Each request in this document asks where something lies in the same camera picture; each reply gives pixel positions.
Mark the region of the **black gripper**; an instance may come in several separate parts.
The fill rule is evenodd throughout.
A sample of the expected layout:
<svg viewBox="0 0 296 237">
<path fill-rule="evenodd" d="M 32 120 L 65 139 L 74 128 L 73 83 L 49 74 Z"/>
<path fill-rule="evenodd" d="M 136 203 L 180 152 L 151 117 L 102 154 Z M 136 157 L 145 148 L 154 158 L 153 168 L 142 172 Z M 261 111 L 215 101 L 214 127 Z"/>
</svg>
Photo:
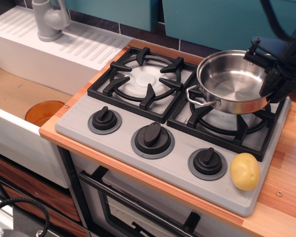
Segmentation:
<svg viewBox="0 0 296 237">
<path fill-rule="evenodd" d="M 270 103 L 279 103 L 296 90 L 296 29 L 289 36 L 274 14 L 267 19 L 277 39 L 253 37 L 244 59 L 271 69 L 264 78 L 259 95 L 270 98 Z M 280 75 L 285 80 L 278 84 Z"/>
</svg>

